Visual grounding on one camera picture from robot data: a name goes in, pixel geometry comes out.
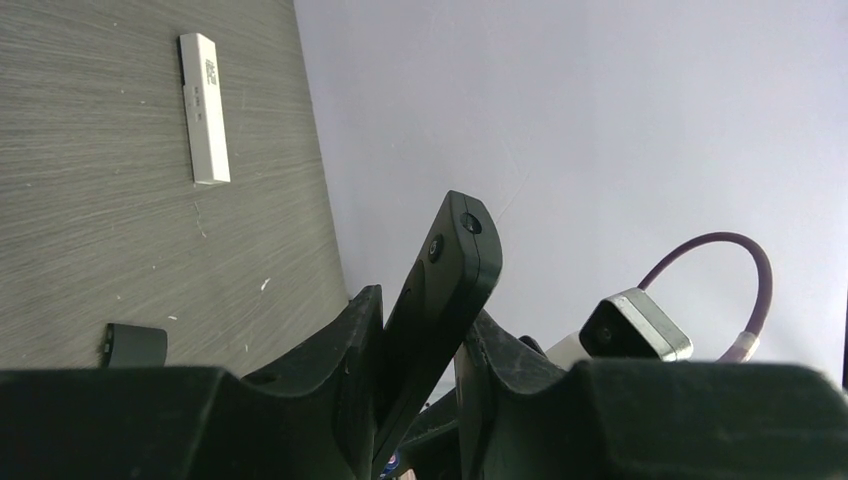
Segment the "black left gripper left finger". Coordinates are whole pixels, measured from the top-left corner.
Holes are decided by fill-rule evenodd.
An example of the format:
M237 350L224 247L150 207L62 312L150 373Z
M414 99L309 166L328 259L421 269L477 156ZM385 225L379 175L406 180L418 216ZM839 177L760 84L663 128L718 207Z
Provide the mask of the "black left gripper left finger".
M382 291L264 367L5 371L5 479L368 479Z

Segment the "black remote battery cover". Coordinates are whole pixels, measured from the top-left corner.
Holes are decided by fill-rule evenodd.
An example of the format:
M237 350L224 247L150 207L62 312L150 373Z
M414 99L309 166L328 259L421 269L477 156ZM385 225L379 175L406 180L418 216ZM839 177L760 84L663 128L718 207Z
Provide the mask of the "black remote battery cover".
M103 368L163 367L167 351L168 335L163 329L108 323L100 365Z

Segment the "small black block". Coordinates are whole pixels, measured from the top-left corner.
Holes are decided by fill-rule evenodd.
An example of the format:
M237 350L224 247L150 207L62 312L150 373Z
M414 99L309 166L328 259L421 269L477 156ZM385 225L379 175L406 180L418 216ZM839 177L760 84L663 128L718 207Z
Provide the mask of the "small black block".
M385 323L371 476L378 478L498 283L503 253L477 198L450 190Z

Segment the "white remote control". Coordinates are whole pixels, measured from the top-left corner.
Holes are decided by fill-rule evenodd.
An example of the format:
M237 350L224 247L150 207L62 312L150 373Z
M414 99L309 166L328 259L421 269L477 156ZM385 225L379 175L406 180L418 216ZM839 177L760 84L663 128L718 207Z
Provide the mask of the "white remote control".
M230 183L216 45L200 33L180 35L178 42L194 182Z

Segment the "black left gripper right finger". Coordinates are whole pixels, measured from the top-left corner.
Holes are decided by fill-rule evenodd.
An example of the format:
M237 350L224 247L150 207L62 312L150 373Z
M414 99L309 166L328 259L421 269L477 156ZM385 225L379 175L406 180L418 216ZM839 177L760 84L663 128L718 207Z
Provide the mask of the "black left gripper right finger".
M847 397L794 365L561 369L481 314L456 358L466 479L843 479Z

